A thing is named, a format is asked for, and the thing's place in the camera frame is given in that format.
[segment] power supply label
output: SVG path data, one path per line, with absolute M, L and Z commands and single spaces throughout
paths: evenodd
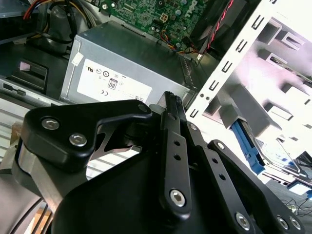
M 146 102 L 152 88 L 86 59 L 77 92 L 98 101 L 137 99 Z

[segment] blue drive bracket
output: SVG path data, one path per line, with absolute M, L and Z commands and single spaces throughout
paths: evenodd
M 258 150 L 250 145 L 247 137 L 245 136 L 237 121 L 231 126 L 231 129 L 233 130 L 240 145 L 240 148 L 243 151 L 243 154 L 245 155 L 245 158 L 248 161 L 252 171 L 255 172 L 257 175 L 264 172 L 265 168 L 259 163 L 256 157 L 256 155 L 259 154 Z
M 312 201 L 312 190 L 307 191 L 307 195 L 308 199 Z

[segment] gray power supply casing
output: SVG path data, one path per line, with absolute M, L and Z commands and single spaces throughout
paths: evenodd
M 75 37 L 61 92 L 62 101 L 99 101 L 77 91 L 86 59 L 151 87 L 145 101 L 147 105 L 156 104 L 165 91 L 182 97 L 184 104 L 197 94 L 193 82 L 186 83 L 185 67 L 182 68 L 186 63 L 181 63 L 181 56 L 110 21 Z

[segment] green circuit board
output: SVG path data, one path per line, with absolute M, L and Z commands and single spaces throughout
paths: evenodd
M 86 0 L 125 21 L 129 25 L 160 39 L 162 30 L 180 50 L 201 17 L 208 0 Z

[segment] capacitor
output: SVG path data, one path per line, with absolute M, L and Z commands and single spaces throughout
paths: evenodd
M 180 15 L 181 15 L 181 11 L 180 11 L 180 10 L 176 10 L 176 11 L 175 11 L 175 15 L 176 15 L 176 16 L 180 16 Z

